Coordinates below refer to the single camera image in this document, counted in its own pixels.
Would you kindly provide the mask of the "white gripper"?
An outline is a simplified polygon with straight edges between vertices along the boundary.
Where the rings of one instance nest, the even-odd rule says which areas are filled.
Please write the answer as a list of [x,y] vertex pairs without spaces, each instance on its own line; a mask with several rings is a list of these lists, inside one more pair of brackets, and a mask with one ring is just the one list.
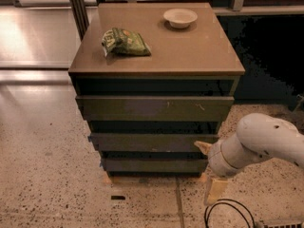
[[210,206],[215,204],[225,191],[228,180],[222,178],[231,178],[240,172],[225,160],[221,150],[222,140],[215,142],[213,145],[208,142],[195,141],[196,146],[203,155],[208,155],[209,167],[220,178],[208,178],[204,193],[204,205]]

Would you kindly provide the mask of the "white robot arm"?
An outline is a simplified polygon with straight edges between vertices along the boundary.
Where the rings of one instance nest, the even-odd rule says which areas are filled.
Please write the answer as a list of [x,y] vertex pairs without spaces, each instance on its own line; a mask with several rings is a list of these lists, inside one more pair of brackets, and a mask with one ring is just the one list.
[[277,158],[304,168],[304,136],[292,123],[265,114],[242,117],[236,132],[227,139],[215,143],[195,141],[194,146],[207,157],[212,171],[207,178],[206,206],[217,202],[228,179],[248,165]]

